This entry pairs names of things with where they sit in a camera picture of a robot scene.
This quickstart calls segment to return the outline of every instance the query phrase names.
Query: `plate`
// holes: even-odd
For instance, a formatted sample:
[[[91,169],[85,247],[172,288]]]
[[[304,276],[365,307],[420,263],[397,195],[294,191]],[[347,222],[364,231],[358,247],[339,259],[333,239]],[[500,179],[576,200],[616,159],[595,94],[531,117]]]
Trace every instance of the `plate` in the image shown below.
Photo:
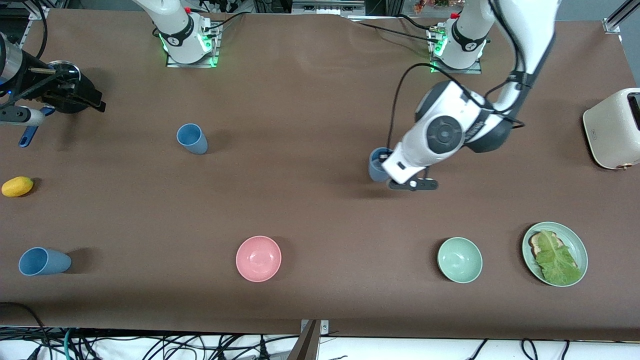
[[[278,272],[281,262],[280,247],[267,236],[248,238],[236,254],[238,272],[251,282],[269,280]]]
[[[451,238],[438,250],[438,267],[449,280],[466,284],[480,276],[482,254],[471,240]]]
[[[580,279],[576,280],[573,284],[569,285],[556,285],[552,284],[545,280],[545,277],[542,275],[542,269],[536,262],[536,258],[533,256],[533,251],[531,249],[531,244],[529,244],[529,240],[531,236],[534,236],[536,233],[539,233],[542,230],[553,231],[558,235],[558,238],[562,240],[565,246],[569,248],[569,253],[573,256],[573,260],[578,265],[578,269],[582,273]],[[540,279],[540,281],[545,284],[551,286],[557,286],[558,288],[566,288],[567,286],[576,285],[582,278],[584,274],[587,272],[587,266],[589,265],[589,258],[587,257],[587,249],[584,248],[584,244],[582,240],[568,227],[563,224],[558,224],[557,222],[539,222],[536,225],[533,225],[529,228],[526,234],[524,234],[524,239],[522,240],[522,257],[524,258],[527,267],[531,272]]]

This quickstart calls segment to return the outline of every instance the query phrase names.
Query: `green plate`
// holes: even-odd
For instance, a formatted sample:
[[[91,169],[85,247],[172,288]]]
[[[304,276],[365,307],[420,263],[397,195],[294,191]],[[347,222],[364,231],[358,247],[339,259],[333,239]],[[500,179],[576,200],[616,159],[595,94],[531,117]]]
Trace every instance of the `green plate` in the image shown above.
[[[536,258],[533,256],[533,251],[531,249],[531,244],[529,244],[531,236],[534,236],[536,233],[539,233],[542,230],[553,231],[558,235],[558,238],[562,240],[562,242],[569,248],[569,253],[571,253],[571,256],[573,256],[575,263],[578,264],[578,269],[580,270],[580,272],[582,272],[580,279],[576,280],[573,284],[552,284],[551,282],[546,281],[545,277],[542,275],[542,269],[536,262]],[[527,263],[529,270],[531,270],[531,272],[537,278],[539,278],[540,281],[551,286],[557,286],[559,288],[576,285],[580,280],[582,280],[584,274],[586,274],[587,266],[589,265],[587,249],[584,248],[582,240],[580,240],[580,238],[571,229],[564,226],[563,224],[558,224],[557,222],[540,222],[530,227],[527,233],[524,234],[524,239],[522,239],[522,256],[524,257],[524,261],[525,263]]]
[[[451,238],[438,250],[438,267],[451,281],[466,284],[480,276],[482,255],[470,240]]]

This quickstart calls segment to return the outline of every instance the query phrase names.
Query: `yellow fruit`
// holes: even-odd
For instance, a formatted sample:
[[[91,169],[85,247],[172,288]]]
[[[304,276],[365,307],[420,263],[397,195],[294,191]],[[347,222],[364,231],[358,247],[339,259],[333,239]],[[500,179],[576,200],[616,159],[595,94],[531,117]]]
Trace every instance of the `yellow fruit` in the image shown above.
[[[33,180],[26,176],[14,177],[2,185],[2,194],[6,197],[18,197],[31,191]]]

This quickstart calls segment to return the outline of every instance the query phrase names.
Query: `cream toaster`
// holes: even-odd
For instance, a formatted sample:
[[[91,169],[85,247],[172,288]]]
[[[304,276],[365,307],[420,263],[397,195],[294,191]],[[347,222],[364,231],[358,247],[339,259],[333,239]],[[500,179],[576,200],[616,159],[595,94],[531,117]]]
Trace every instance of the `cream toaster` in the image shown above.
[[[640,88],[620,90],[584,112],[582,122],[595,161],[604,168],[640,163]]]

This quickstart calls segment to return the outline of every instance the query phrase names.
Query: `blue cup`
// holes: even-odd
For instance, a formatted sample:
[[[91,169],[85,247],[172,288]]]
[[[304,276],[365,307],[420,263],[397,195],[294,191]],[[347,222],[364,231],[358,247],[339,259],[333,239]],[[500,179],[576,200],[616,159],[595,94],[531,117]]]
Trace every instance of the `blue cup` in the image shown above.
[[[194,154],[202,155],[207,152],[209,148],[207,138],[202,133],[200,126],[196,124],[184,124],[180,126],[176,137],[180,145]]]
[[[382,152],[391,153],[391,149],[388,147],[378,147],[369,155],[369,177],[377,183],[383,183],[389,178],[389,175],[385,169],[382,168],[382,163],[378,159],[378,156],[380,156]]]
[[[71,258],[60,251],[33,247],[20,257],[18,269],[25,276],[51,275],[67,271]]]

